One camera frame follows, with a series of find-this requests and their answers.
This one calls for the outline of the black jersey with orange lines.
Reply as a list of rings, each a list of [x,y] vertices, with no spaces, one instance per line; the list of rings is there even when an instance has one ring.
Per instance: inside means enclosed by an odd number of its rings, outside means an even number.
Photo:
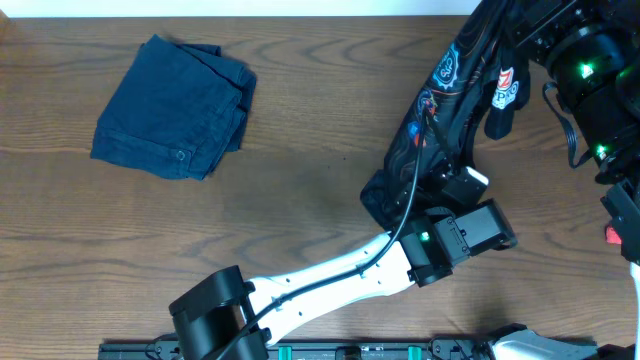
[[[413,205],[418,177],[438,161],[455,175],[473,167],[477,129],[499,140],[512,129],[514,114],[529,101],[529,61],[507,37],[509,0],[481,2],[447,48],[416,95],[378,170],[360,194],[385,230],[396,227]],[[413,187],[399,206],[400,170],[415,161]]]

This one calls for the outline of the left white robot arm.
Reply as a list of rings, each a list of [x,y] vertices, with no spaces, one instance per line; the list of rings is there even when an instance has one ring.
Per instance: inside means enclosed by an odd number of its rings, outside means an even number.
[[[430,285],[456,265],[517,244],[487,178],[465,167],[442,202],[418,200],[411,181],[392,228],[338,258],[289,274],[244,279],[238,266],[216,271],[169,306],[184,359],[264,359],[303,324],[351,303]]]

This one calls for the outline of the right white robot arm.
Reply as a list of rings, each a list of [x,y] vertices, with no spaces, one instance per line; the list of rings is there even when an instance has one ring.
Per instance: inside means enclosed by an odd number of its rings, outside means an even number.
[[[485,322],[639,355],[639,5],[518,1],[516,52],[545,68],[503,171],[520,245]]]

